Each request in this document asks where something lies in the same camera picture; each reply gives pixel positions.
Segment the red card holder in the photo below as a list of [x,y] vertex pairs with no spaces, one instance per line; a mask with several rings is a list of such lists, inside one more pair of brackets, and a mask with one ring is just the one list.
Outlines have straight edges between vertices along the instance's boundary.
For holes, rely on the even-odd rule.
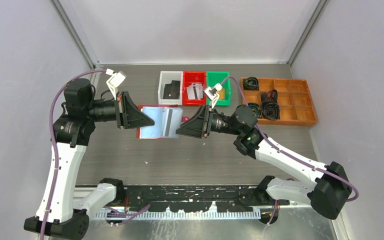
[[[173,138],[163,137],[163,111],[165,108],[173,108],[171,130]],[[180,125],[190,119],[184,115],[184,110],[178,105],[139,105],[138,109],[154,120],[154,125],[140,127],[136,130],[136,138],[139,140],[177,139],[176,130]]]

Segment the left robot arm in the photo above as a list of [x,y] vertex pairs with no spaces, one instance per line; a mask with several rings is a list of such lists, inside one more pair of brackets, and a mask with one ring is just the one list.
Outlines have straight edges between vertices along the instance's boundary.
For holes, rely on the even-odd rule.
[[96,99],[95,87],[88,79],[69,81],[60,91],[64,111],[49,120],[52,158],[41,204],[24,229],[38,233],[41,239],[55,237],[80,240],[88,231],[90,219],[111,203],[126,201],[124,184],[119,179],[104,178],[79,201],[74,200],[77,176],[97,122],[114,121],[119,129],[153,126],[154,121],[138,109],[126,91],[112,100]]

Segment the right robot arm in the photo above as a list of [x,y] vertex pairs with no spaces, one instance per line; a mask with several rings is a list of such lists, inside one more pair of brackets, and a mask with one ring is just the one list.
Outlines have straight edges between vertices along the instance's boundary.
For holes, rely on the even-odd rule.
[[236,149],[244,156],[268,163],[288,173],[295,180],[266,176],[258,185],[257,198],[263,205],[289,200],[311,206],[321,216],[335,220],[355,190],[344,167],[333,161],[325,164],[304,157],[274,141],[258,126],[247,105],[238,106],[232,115],[202,105],[176,130],[178,135],[203,138],[210,133],[235,135]]

